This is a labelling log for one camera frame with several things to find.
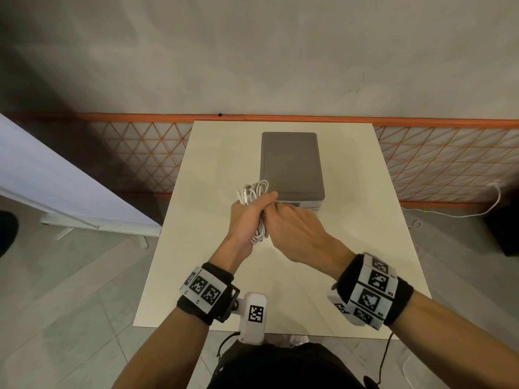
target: forearm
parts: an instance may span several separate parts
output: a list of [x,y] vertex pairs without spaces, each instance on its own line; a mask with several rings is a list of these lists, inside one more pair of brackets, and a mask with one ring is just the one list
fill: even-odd
[[209,326],[175,308],[128,362],[113,389],[184,389]]
[[451,388],[517,388],[514,351],[417,291],[390,328]]

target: person's right arm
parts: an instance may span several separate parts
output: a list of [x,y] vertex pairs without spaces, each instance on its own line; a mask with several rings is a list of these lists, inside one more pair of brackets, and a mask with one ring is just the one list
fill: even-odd
[[[311,211],[276,203],[265,213],[274,247],[291,261],[337,281],[353,260]],[[390,329],[451,388],[519,388],[519,355],[416,290]]]

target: white shoe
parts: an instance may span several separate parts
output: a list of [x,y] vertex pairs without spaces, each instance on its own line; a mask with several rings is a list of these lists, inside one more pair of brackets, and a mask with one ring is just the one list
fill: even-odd
[[301,344],[309,343],[308,336],[297,336],[295,334],[290,336],[290,348],[300,346]]

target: tile floor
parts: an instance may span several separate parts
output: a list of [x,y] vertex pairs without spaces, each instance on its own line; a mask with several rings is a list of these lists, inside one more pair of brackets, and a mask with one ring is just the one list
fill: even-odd
[[[39,212],[0,197],[20,221],[15,244],[0,258],[0,388],[110,388],[153,332],[133,327],[156,240],[38,223]],[[437,301],[519,351],[519,260],[500,254],[477,218],[405,211],[425,277]],[[205,388],[224,332],[210,332],[190,388]],[[376,378],[383,340],[312,338],[359,378]],[[442,387],[400,341],[392,341],[384,388]]]

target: gray box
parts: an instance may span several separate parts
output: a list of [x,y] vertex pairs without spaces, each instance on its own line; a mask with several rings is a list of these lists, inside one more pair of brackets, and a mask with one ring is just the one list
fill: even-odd
[[277,191],[278,201],[318,210],[324,183],[317,135],[313,132],[263,132],[260,180]]

